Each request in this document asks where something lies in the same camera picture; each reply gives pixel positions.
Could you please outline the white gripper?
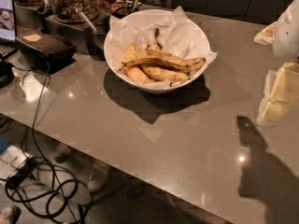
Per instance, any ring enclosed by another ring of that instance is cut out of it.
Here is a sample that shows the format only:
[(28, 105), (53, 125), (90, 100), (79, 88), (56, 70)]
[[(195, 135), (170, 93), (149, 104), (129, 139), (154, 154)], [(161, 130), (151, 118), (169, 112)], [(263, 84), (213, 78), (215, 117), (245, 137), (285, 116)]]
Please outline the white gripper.
[[(299, 61), (299, 0), (293, 0), (277, 22), (272, 22), (254, 37), (254, 42), (273, 44), (274, 54), (284, 61)], [(277, 71), (269, 70), (257, 123), (263, 127), (275, 126), (298, 100), (299, 64), (284, 63)]]

